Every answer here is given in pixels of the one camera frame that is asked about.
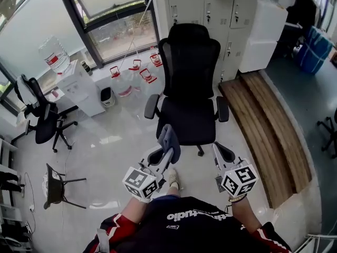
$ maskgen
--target red sleeve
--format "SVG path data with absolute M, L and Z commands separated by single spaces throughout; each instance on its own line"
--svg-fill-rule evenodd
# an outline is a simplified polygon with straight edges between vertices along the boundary
M 119 241 L 134 234 L 137 226 L 137 224 L 130 221 L 120 213 L 105 219 L 102 222 L 100 229 L 106 230 L 106 234 L 109 238 L 110 252 L 114 252 L 113 248 Z M 83 253 L 95 253 L 99 252 L 99 249 L 100 242 L 96 235 L 94 240 L 90 242 Z
M 269 247 L 271 253 L 291 253 L 290 247 L 275 232 L 274 226 L 267 222 L 260 229 L 256 230 L 252 235 Z

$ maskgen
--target trash bin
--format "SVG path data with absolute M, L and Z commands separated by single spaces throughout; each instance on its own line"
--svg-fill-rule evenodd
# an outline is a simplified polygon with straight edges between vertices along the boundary
M 322 31 L 311 26 L 306 32 L 304 44 L 296 56 L 301 70 L 316 74 L 331 52 L 332 46 L 333 43 Z
M 114 92 L 111 87 L 101 90 L 101 101 L 105 107 L 111 107 L 115 104 Z

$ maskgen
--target floor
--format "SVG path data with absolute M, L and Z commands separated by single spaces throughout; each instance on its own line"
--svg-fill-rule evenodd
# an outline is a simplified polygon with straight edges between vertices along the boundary
M 337 159 L 333 146 L 321 151 L 329 136 L 318 120 L 334 116 L 337 108 L 337 69 L 326 60 L 316 75 L 309 75 L 291 60 L 272 60 L 265 70 L 300 124 L 318 175 L 322 201 L 322 234 L 337 234 Z
M 93 118 L 82 111 L 73 112 L 68 119 L 76 119 L 78 126 L 64 132 L 73 143 L 72 150 L 67 150 L 65 144 L 58 141 L 58 153 L 55 154 L 51 149 L 53 140 L 37 145 L 34 132 L 15 143 L 18 151 L 14 154 L 13 168 L 18 173 L 29 174 L 34 190 L 36 229 L 33 244 L 37 252 L 82 252 L 95 236 L 101 221 L 120 212 L 126 205 L 131 196 L 123 187 L 122 178 L 130 166 L 136 166 L 144 151 L 156 145 L 157 119 L 144 119 L 143 108 L 144 101 L 134 99 L 119 102 Z M 232 149 L 236 157 L 247 158 L 255 165 L 232 113 L 227 123 L 216 123 L 216 132 L 219 143 Z M 228 196 L 217 189 L 214 180 L 217 168 L 211 146 L 204 145 L 203 149 L 205 155 L 198 157 L 196 147 L 182 147 L 180 160 L 175 165 L 182 181 L 182 195 L 194 196 L 224 209 L 229 204 Z M 87 178 L 87 181 L 66 186 L 68 200 L 87 209 L 60 203 L 44 210 L 42 177 L 46 163 L 65 172 L 67 179 Z M 293 249 L 308 232 L 320 230 L 320 194 L 315 173 L 313 177 L 310 186 L 276 210 L 268 208 L 260 180 L 249 193 L 251 206 L 261 223 L 273 222 L 276 231 Z M 20 207 L 23 217 L 34 229 L 28 209 L 33 196 L 29 182 L 26 183 L 24 198 L 13 193 L 14 205 Z M 166 183 L 161 193 L 167 189 Z

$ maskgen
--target black office chair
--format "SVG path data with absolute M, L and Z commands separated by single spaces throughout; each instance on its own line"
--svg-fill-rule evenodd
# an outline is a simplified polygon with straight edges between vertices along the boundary
M 333 146 L 335 149 L 335 154 L 331 156 L 332 159 L 337 158 L 337 131 L 335 131 L 335 128 L 333 126 L 333 122 L 331 117 L 326 117 L 325 118 L 326 121 L 330 121 L 330 126 L 328 126 L 327 124 L 325 124 L 322 121 L 318 121 L 317 125 L 323 125 L 324 128 L 328 131 L 328 133 L 330 134 L 330 139 L 328 141 L 328 143 L 326 144 L 326 146 L 322 147 L 322 151 L 325 151 L 329 148 L 329 146 L 331 145 L 331 143 L 333 142 Z M 335 123 L 337 123 L 337 109 L 335 111 L 335 115 L 334 115 L 334 120 Z
M 26 126 L 26 135 L 30 132 L 30 130 L 35 130 L 35 141 L 37 144 L 45 143 L 49 141 L 54 135 L 54 143 L 53 143 L 53 151 L 57 153 L 57 149 L 55 149 L 58 137 L 61 137 L 64 143 L 67 145 L 68 149 L 71 150 L 72 147 L 68 144 L 66 138 L 63 135 L 63 130 L 70 127 L 71 125 L 78 125 L 76 121 L 63 125 L 63 122 L 67 118 L 66 113 L 59 115 L 58 108 L 55 103 L 49 102 L 45 96 L 43 95 L 41 88 L 35 78 L 31 78 L 27 80 L 27 78 L 23 75 L 23 80 L 28 85 L 28 87 L 32 90 L 35 97 L 39 102 L 38 107 L 33 107 L 31 104 L 26 105 L 27 109 L 24 112 L 25 117 L 27 117 L 30 113 L 32 113 L 35 117 L 38 118 L 38 122 L 36 126 L 31 126 L 30 121 L 28 121 Z M 22 97 L 20 95 L 17 83 L 15 83 L 14 90 L 17 94 L 17 97 L 24 103 Z
M 47 180 L 47 201 L 43 205 L 44 209 L 48 209 L 51 205 L 51 203 L 58 204 L 61 201 L 64 201 L 66 203 L 69 203 L 70 205 L 74 205 L 83 209 L 86 209 L 86 207 L 77 205 L 75 203 L 69 202 L 67 198 L 64 196 L 64 186 L 67 183 L 71 182 L 77 182 L 77 181 L 84 181 L 86 178 L 81 178 L 81 179 L 74 179 L 74 180 L 66 180 L 63 181 L 61 176 L 65 176 L 65 174 L 58 173 L 55 171 L 51 166 L 47 165 L 47 175 L 48 175 L 48 180 Z
M 157 108 L 159 95 L 151 95 L 144 116 L 159 117 L 157 138 L 163 126 L 170 124 L 180 145 L 196 145 L 203 156 L 203 144 L 215 141 L 215 120 L 226 122 L 228 105 L 221 96 L 216 98 L 214 114 L 213 73 L 220 52 L 218 41 L 210 39 L 206 27 L 198 24 L 172 26 L 168 38 L 159 42 L 159 52 L 165 71 L 161 111 Z

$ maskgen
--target sneaker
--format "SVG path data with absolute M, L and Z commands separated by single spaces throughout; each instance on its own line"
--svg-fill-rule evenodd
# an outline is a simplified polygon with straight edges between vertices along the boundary
M 25 187 L 21 187 L 21 197 L 25 196 Z
M 179 181 L 179 177 L 178 177 L 178 173 L 176 172 L 175 169 L 170 169 L 168 171 L 168 184 L 171 186 L 173 183 L 177 183 L 179 190 L 180 190 L 180 181 Z

